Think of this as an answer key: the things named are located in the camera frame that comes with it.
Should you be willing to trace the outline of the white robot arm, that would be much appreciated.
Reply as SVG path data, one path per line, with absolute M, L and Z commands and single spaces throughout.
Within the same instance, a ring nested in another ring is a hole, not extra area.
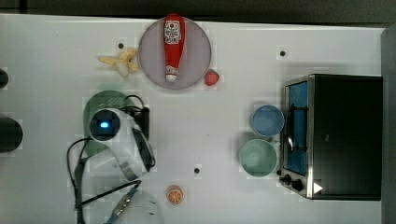
M 78 159 L 77 224 L 163 224 L 159 204 L 143 191 L 143 175 L 156 165 L 142 120 L 116 108 L 87 121 L 91 155 Z

